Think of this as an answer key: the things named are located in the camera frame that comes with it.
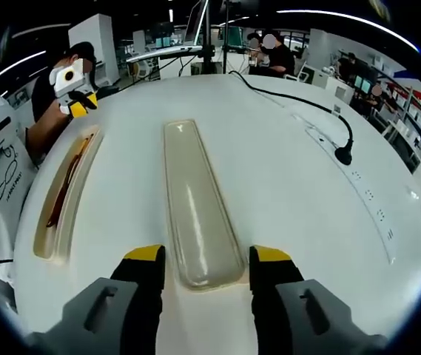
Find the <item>white table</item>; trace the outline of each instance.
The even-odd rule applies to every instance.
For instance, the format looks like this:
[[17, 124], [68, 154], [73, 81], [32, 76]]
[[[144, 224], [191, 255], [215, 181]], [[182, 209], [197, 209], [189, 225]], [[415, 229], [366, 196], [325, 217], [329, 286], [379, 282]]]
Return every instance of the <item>white table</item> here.
[[[382, 241], [359, 196], [293, 115], [317, 124], [339, 144], [334, 116], [285, 98], [265, 98], [233, 75], [156, 81], [106, 98], [73, 121], [45, 160], [24, 204], [16, 239], [16, 302], [28, 331], [47, 331], [63, 305], [98, 277], [109, 277], [133, 248], [169, 245], [163, 125], [196, 120], [241, 244], [290, 254], [351, 307], [368, 334], [393, 334], [421, 292], [421, 201], [416, 183], [388, 142], [348, 105], [308, 84], [247, 76], [264, 89], [335, 103], [351, 124], [353, 159], [392, 219], [397, 258]], [[80, 129], [99, 123], [104, 140], [82, 192], [65, 266], [33, 255], [42, 203]], [[166, 270], [158, 354], [256, 354], [248, 285], [193, 294]]]

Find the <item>ceiling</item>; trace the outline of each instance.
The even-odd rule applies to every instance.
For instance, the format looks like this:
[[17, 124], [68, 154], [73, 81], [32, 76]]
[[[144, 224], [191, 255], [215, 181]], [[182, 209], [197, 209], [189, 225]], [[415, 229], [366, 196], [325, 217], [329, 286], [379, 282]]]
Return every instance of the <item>ceiling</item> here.
[[[169, 20], [169, 8], [174, 12], [175, 24], [186, 24], [190, 9], [197, 0], [152, 0], [152, 1], [119, 1], [119, 0], [56, 0], [42, 3], [24, 0], [11, 1], [2, 5], [0, 12], [0, 38], [5, 29], [14, 35], [35, 27], [51, 24], [70, 24], [73, 26], [84, 19], [103, 13], [112, 17], [115, 41], [132, 38], [133, 30], [150, 28], [156, 22]], [[276, 14], [277, 10], [304, 9], [327, 10], [345, 13], [387, 27], [421, 49], [421, 5], [419, 2], [383, 0], [389, 9], [391, 20], [381, 18], [372, 7], [372, 2], [380, 0], [240, 0], [234, 4], [230, 19], [249, 16], [246, 20], [237, 21], [234, 25], [257, 28], [287, 28], [293, 30], [310, 30], [319, 28], [330, 33], [353, 39], [385, 53], [400, 62], [421, 79], [421, 55], [402, 43], [397, 38], [385, 34], [374, 27], [356, 21], [326, 15], [312, 14]], [[225, 21], [223, 0], [211, 0], [213, 24]], [[54, 27], [37, 30], [16, 36], [7, 42], [2, 53], [0, 71], [5, 67], [42, 50], [45, 55], [24, 62], [0, 77], [0, 92], [15, 89], [29, 79], [29, 75], [45, 67], [68, 46], [67, 30], [69, 27]]]

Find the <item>black shirt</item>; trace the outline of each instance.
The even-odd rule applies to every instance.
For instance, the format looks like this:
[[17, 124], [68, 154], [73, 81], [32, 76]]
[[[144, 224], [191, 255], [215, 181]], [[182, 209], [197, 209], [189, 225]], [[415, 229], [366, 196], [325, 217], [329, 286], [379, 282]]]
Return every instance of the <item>black shirt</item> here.
[[279, 47], [275, 47], [272, 50], [265, 48], [262, 51], [265, 54], [269, 54], [270, 67], [281, 66], [286, 68], [286, 71], [281, 73], [281, 76], [284, 74], [294, 75], [294, 56], [288, 47], [281, 44]]
[[340, 77], [346, 82], [350, 81], [355, 74], [355, 65], [350, 63], [347, 58], [340, 58], [338, 62], [340, 63]]
[[33, 105], [34, 121], [37, 122], [39, 118], [46, 112], [46, 109], [55, 100], [54, 88], [49, 84], [49, 74], [52, 68], [47, 68], [38, 77], [31, 95], [31, 104]]

